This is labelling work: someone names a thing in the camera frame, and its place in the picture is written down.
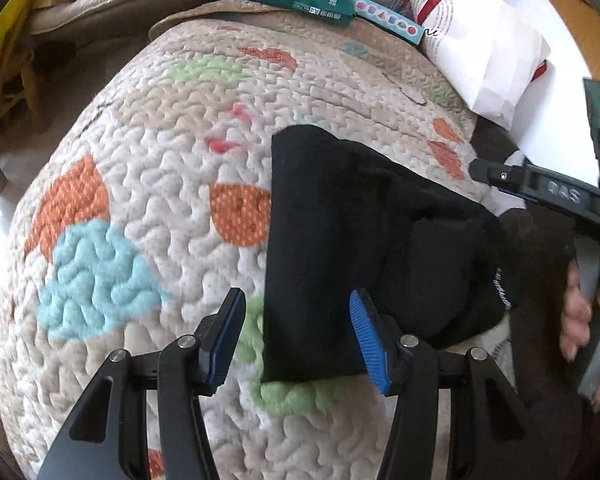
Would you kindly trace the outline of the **person right hand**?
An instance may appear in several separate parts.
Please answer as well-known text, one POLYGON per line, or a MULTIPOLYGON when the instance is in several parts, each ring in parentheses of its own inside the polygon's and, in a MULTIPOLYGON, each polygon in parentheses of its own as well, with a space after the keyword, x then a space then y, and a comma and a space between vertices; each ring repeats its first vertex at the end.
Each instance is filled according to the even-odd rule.
MULTIPOLYGON (((580 273, 575 261, 567 268, 567 285, 564 292, 564 305, 560 315, 559 349, 567 362, 576 358, 578 351, 585 348, 591 339, 592 301, 580 291, 580 273)), ((592 410, 600 412, 600 383, 593 399, 592 410)))

